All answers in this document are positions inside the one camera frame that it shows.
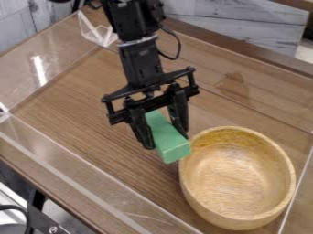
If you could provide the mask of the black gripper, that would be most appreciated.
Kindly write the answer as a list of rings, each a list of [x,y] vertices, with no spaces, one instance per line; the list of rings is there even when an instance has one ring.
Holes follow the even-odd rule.
[[[111,124],[128,122],[136,140],[148,150],[155,148],[146,113],[167,106],[171,123],[188,138],[190,97],[199,93],[194,80],[195,68],[164,72],[156,39],[119,45],[120,63],[127,84],[107,94],[101,103],[107,106]]]

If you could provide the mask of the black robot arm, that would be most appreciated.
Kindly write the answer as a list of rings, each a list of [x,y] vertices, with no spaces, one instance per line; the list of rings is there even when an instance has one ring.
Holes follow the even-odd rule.
[[[195,68],[187,67],[166,73],[158,49],[159,30],[166,29],[162,0],[100,0],[113,33],[117,34],[119,55],[127,84],[107,94],[101,103],[107,106],[111,124],[129,124],[136,140],[147,149],[155,148],[152,131],[146,114],[164,107],[171,123],[180,134],[188,131],[190,97],[199,93],[194,80]]]

